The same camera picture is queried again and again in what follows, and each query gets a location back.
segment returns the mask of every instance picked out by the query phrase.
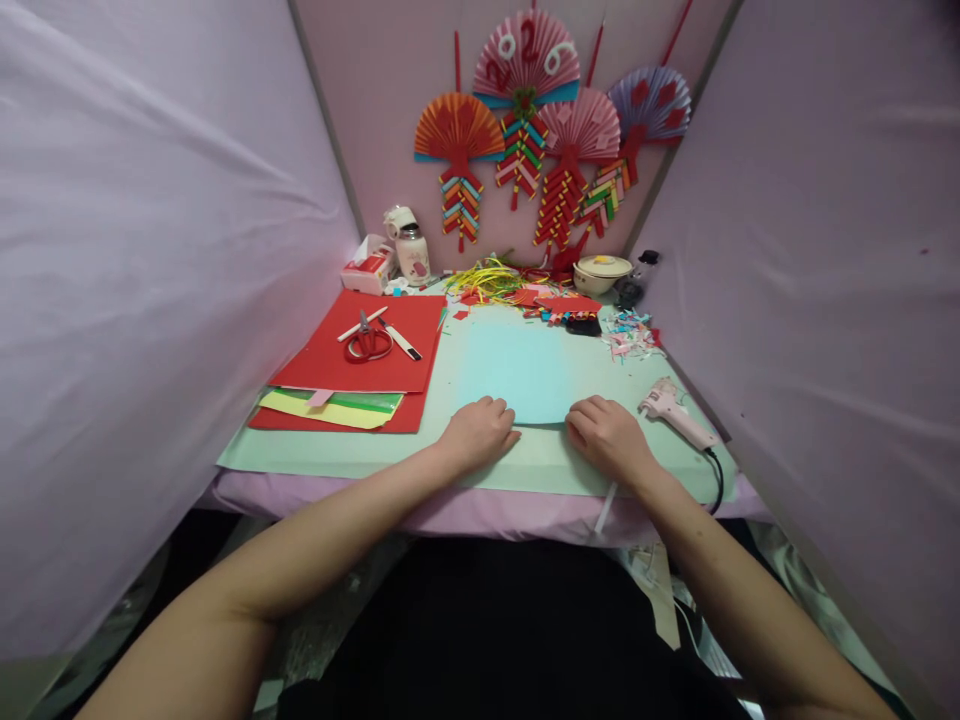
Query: table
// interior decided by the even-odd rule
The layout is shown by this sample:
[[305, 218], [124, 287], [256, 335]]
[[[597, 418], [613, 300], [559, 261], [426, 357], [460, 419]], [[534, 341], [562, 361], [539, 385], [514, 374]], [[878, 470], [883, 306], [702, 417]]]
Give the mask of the table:
[[[609, 304], [602, 315], [614, 312]], [[503, 306], [475, 306], [463, 321], [452, 315], [444, 322], [436, 364], [427, 394], [423, 422], [416, 434], [312, 433], [241, 429], [224, 450], [219, 464], [232, 470], [318, 477], [361, 478], [413, 454], [440, 437], [451, 415], [459, 408], [457, 386], [467, 352], [469, 325], [489, 323], [520, 326], [524, 332], [549, 333], [559, 338], [567, 362], [576, 369], [571, 381], [577, 398], [602, 395], [619, 401], [635, 415], [638, 403], [654, 382], [669, 376], [678, 388], [683, 383], [660, 354], [646, 359], [617, 358], [596, 338], [568, 334], [540, 320], [528, 324], [521, 313]], [[535, 373], [539, 362], [555, 358], [518, 358], [517, 371]], [[689, 396], [681, 398], [700, 423], [710, 426]], [[643, 420], [644, 432], [657, 460], [672, 472], [701, 503], [717, 495], [713, 466], [663, 421]], [[467, 478], [463, 485], [488, 490], [552, 492], [563, 495], [605, 496], [609, 482], [569, 445], [563, 425], [523, 427], [523, 439], [492, 468]], [[724, 447], [716, 448], [724, 475], [733, 478], [736, 463]], [[735, 485], [727, 483], [724, 499], [733, 500]]]
[[[211, 510], [280, 520], [352, 482], [347, 478], [224, 470], [197, 502]], [[774, 518], [748, 480], [737, 473], [735, 499], [717, 517], [773, 523]], [[417, 535], [475, 535], [501, 540], [545, 538], [575, 545], [630, 547], [656, 539], [653, 525], [632, 498], [614, 500], [603, 533], [593, 532], [603, 498], [511, 490], [451, 488], [404, 520]]]
[[[442, 292], [439, 287], [433, 292]], [[615, 312], [606, 297], [601, 317]], [[561, 327], [524, 320], [516, 309], [475, 306], [463, 321], [444, 322], [436, 365], [420, 431], [407, 435], [366, 433], [305, 433], [242, 429], [224, 451], [226, 468], [204, 496], [205, 507], [239, 510], [280, 518], [302, 505], [329, 495], [350, 482], [391, 465], [436, 440], [456, 411], [457, 384], [469, 325], [474, 322], [522, 325], [525, 332], [559, 334], [564, 352], [582, 371], [576, 374], [577, 397], [598, 394], [616, 399], [636, 414], [637, 404], [653, 383], [669, 376], [683, 384], [662, 355], [646, 359], [612, 358], [599, 339], [571, 336]], [[550, 359], [527, 359], [549, 361]], [[530, 371], [519, 368], [518, 371]], [[709, 422], [692, 398], [686, 409], [701, 423]], [[662, 421], [643, 420], [654, 455], [701, 503], [716, 499], [713, 467]], [[629, 497], [614, 501], [602, 537], [592, 530], [609, 489], [609, 482], [569, 446], [563, 426], [523, 427], [521, 442], [495, 466], [467, 478], [463, 487], [435, 498], [408, 518], [405, 527], [423, 534], [472, 534], [509, 539], [548, 537], [577, 543], [632, 544], [651, 527]], [[726, 448], [716, 448], [728, 479], [721, 516], [762, 515], [765, 508]], [[549, 488], [543, 492], [546, 474]]]

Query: red paper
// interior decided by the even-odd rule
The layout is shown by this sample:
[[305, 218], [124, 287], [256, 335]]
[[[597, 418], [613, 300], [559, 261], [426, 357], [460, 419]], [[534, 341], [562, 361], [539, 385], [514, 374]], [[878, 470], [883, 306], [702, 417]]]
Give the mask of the red paper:
[[596, 300], [585, 297], [542, 298], [538, 302], [552, 313], [597, 313], [603, 307]]
[[[341, 343], [337, 338], [360, 322], [361, 310], [369, 316], [384, 305], [388, 309], [383, 319], [423, 355], [423, 360], [414, 362], [394, 346], [385, 358], [348, 363], [343, 353], [349, 339]], [[443, 296], [381, 297], [344, 290], [306, 346], [269, 384], [337, 392], [424, 392], [433, 368], [440, 314], [446, 305]]]
[[361, 430], [346, 425], [325, 423], [322, 420], [287, 415], [279, 410], [260, 408], [247, 427], [254, 430], [305, 430], [307, 432], [370, 432], [370, 433], [408, 433], [420, 429], [423, 406], [427, 402], [426, 393], [409, 393], [397, 408], [396, 414], [383, 426], [375, 430]]
[[530, 288], [522, 288], [517, 290], [513, 294], [513, 299], [517, 301], [517, 305], [521, 307], [536, 307], [537, 300], [540, 299], [540, 293], [536, 290], [531, 290]]

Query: black cable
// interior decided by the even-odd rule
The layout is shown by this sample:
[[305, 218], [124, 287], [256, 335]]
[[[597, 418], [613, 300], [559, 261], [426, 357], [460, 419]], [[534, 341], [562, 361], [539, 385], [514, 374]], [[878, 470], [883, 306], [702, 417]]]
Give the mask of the black cable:
[[720, 503], [723, 502], [723, 466], [720, 464], [720, 458], [717, 457], [713, 448], [707, 448], [703, 452], [708, 458], [713, 460], [717, 466], [717, 501], [713, 504], [713, 507], [710, 508], [710, 514], [714, 515], [717, 512], [717, 508], [720, 507]]

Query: lavender fabric wall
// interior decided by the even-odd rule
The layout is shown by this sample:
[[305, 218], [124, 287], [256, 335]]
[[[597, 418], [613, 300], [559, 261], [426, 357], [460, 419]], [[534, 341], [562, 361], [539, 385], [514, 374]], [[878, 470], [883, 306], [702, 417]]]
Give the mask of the lavender fabric wall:
[[954, 7], [745, 3], [636, 246], [665, 255], [641, 307], [923, 717], [960, 715]]
[[[333, 133], [349, 181], [356, 192], [366, 232], [383, 233], [383, 212], [409, 205], [430, 244], [437, 269], [466, 268], [491, 251], [515, 248], [522, 261], [539, 261], [543, 249], [532, 245], [540, 194], [520, 200], [510, 212], [512, 185], [497, 188], [494, 164], [470, 166], [486, 189], [480, 203], [477, 244], [463, 255], [455, 233], [441, 229], [441, 195], [437, 163], [413, 161], [413, 138], [420, 114], [438, 95], [455, 89], [453, 31], [459, 28], [463, 92], [471, 92], [480, 52], [496, 26], [508, 15], [529, 7], [529, 0], [294, 0], [313, 57], [321, 90], [329, 106]], [[538, 7], [554, 14], [573, 35], [584, 78], [594, 40], [606, 13], [603, 43], [593, 86], [606, 91], [627, 72], [656, 65], [663, 57], [685, 0], [543, 0]], [[670, 61], [691, 82], [703, 70], [730, 0], [698, 0]], [[640, 181], [621, 206], [602, 240], [591, 239], [589, 253], [620, 253], [637, 212], [663, 159], [661, 149], [640, 153]], [[545, 168], [553, 167], [547, 159]], [[596, 167], [581, 166], [592, 179]], [[574, 230], [579, 240], [582, 230]]]
[[283, 0], [0, 0], [0, 660], [77, 648], [359, 242]]

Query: white bottle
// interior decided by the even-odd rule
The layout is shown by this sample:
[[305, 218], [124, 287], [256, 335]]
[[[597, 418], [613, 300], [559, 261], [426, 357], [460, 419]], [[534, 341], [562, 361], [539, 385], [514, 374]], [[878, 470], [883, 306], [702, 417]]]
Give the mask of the white bottle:
[[397, 238], [397, 259], [400, 272], [413, 287], [420, 287], [430, 279], [430, 257], [427, 241], [419, 225], [405, 225]]
[[430, 280], [427, 241], [410, 208], [397, 206], [388, 210], [383, 214], [383, 224], [397, 245], [400, 273], [412, 287], [425, 285]]

